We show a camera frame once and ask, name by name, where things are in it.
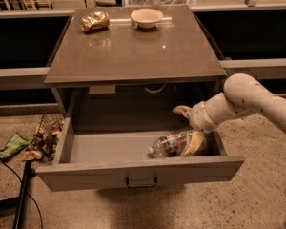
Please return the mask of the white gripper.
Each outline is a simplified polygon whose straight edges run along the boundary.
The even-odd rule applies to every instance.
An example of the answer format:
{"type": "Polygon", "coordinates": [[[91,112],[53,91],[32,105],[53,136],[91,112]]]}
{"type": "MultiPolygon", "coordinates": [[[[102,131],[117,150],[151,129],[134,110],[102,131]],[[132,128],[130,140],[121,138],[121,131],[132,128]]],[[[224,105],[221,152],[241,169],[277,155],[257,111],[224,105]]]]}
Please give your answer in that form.
{"type": "Polygon", "coordinates": [[[173,112],[189,118],[190,126],[195,130],[187,132],[186,146],[181,153],[182,156],[193,156],[204,142],[203,133],[212,132],[218,125],[210,118],[203,101],[192,106],[192,108],[184,105],[177,106],[173,108],[173,112]]]}

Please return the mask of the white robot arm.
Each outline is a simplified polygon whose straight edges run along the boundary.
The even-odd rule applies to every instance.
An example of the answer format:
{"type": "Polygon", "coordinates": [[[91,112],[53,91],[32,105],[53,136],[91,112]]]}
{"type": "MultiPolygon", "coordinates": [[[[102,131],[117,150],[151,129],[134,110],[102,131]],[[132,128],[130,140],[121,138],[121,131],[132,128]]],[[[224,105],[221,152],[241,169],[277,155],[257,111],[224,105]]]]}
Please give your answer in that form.
{"type": "Polygon", "coordinates": [[[286,135],[286,99],[269,92],[244,73],[228,77],[223,91],[209,100],[192,107],[180,105],[173,112],[185,116],[192,127],[182,156],[193,156],[202,146],[204,135],[221,123],[255,113],[263,115],[286,135]]]}

